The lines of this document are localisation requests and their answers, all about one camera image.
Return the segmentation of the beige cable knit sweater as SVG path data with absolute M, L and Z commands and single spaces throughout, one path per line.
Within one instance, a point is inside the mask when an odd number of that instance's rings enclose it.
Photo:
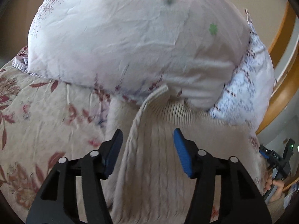
M 123 144 L 103 192 L 114 223 L 183 223 L 195 181 L 184 173 L 173 143 L 179 128 L 186 139 L 212 156 L 240 159 L 259 191 L 266 163 L 246 125 L 233 125 L 171 99 L 166 86 L 141 106 L 112 97 L 106 136 L 123 132 Z

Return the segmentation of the floral bed cover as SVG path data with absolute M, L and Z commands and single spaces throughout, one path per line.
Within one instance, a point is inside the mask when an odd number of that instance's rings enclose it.
M 1 203 L 25 221 L 39 188 L 60 157 L 80 158 L 104 141 L 110 96 L 31 76 L 23 48 L 1 68 Z

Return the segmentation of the white pillow blue floral print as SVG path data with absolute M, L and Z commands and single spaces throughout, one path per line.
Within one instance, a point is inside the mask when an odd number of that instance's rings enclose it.
M 249 11 L 245 14 L 250 28 L 246 52 L 209 114 L 230 124 L 246 124 L 250 134 L 256 135 L 269 106 L 275 76 L 270 54 L 256 33 Z

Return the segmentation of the wooden headboard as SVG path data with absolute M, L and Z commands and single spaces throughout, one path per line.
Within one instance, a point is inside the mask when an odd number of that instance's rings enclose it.
M 278 117 L 298 90 L 298 16 L 289 2 L 286 3 L 282 22 L 269 52 L 276 81 L 257 134 Z

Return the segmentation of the white floral pillow red sprigs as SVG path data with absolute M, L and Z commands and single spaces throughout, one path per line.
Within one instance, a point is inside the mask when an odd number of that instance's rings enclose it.
M 28 71 L 137 104 L 167 85 L 209 109 L 249 35 L 228 0 L 44 0 L 29 30 Z

